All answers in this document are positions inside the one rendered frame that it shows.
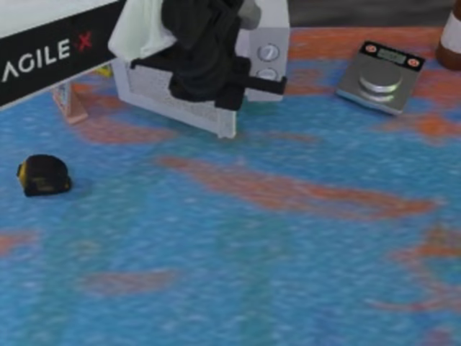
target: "scale display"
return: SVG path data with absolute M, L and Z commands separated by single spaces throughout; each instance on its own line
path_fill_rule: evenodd
M 401 114 L 425 60 L 414 54 L 365 41 L 339 82 L 336 93 L 362 106 Z

